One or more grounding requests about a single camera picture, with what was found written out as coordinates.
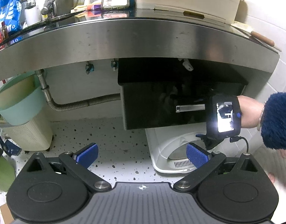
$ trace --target white plastic base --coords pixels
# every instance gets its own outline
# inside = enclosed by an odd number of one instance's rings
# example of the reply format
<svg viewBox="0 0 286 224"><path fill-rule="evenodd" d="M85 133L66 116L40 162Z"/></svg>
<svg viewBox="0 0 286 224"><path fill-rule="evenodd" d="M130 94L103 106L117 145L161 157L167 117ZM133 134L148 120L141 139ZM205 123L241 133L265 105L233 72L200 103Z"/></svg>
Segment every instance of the white plastic base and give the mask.
<svg viewBox="0 0 286 224"><path fill-rule="evenodd" d="M196 167L186 157L193 141L205 148L196 134L206 134L206 123L145 129L152 165L160 173L189 173Z"/></svg>

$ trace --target blue fuzzy sleeve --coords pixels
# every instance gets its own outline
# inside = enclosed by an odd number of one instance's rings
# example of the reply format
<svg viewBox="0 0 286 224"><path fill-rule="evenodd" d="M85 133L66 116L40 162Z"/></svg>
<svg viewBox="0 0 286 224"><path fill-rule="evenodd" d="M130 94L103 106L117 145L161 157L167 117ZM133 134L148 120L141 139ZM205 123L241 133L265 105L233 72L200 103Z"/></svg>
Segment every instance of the blue fuzzy sleeve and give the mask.
<svg viewBox="0 0 286 224"><path fill-rule="evenodd" d="M286 149L286 93L275 93L265 104L261 136L264 145Z"/></svg>

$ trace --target circular pad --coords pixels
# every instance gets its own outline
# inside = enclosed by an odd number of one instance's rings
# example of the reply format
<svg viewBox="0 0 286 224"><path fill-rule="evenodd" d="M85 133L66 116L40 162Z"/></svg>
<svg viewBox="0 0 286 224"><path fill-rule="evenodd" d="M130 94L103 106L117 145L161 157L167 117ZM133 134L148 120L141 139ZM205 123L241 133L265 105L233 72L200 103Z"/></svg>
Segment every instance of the circular pad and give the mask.
<svg viewBox="0 0 286 224"><path fill-rule="evenodd" d="M252 223L270 217L277 207L277 192L271 188L270 182L220 174L201 183L197 198L220 220Z"/></svg>
<svg viewBox="0 0 286 224"><path fill-rule="evenodd" d="M7 203L12 214L28 223L51 223L77 213L87 202L85 185L65 174L28 173L8 192Z"/></svg>

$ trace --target camera screen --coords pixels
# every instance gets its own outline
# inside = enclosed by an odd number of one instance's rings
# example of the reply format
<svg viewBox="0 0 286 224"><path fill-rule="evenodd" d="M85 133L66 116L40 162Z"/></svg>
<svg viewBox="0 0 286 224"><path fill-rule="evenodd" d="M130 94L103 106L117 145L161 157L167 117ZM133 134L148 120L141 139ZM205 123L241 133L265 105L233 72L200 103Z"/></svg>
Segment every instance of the camera screen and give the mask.
<svg viewBox="0 0 286 224"><path fill-rule="evenodd" d="M232 102L217 103L218 132L234 130Z"/></svg>

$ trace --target brush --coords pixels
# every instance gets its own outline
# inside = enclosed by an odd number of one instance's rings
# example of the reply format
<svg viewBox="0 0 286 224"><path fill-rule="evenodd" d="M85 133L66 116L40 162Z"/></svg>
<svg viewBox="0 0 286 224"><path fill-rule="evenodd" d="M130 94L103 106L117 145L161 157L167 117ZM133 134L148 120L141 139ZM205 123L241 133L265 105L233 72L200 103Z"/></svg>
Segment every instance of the brush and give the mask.
<svg viewBox="0 0 286 224"><path fill-rule="evenodd" d="M244 24L244 23L241 23L241 22L238 22L238 21L234 21L234 23L231 24L231 26L232 26L232 27L235 27L235 28L237 28L237 29L240 29L240 30L242 30L242 31L244 31L244 32L247 32L247 33L249 33L252 37L254 37L254 38L256 38L256 39L258 39L258 40L260 40L260 41L266 43L267 45L269 45L269 46L271 46L271 47L274 47L275 49L281 51L279 48L277 48L277 47L275 46L275 42L274 42L274 41L272 41L271 39L266 38L265 36L263 36L263 35L261 35L261 34L255 32L250 25L247 25L247 24Z"/></svg>
<svg viewBox="0 0 286 224"><path fill-rule="evenodd" d="M196 168L199 168L211 159L211 153L190 142L187 145L187 158Z"/></svg>

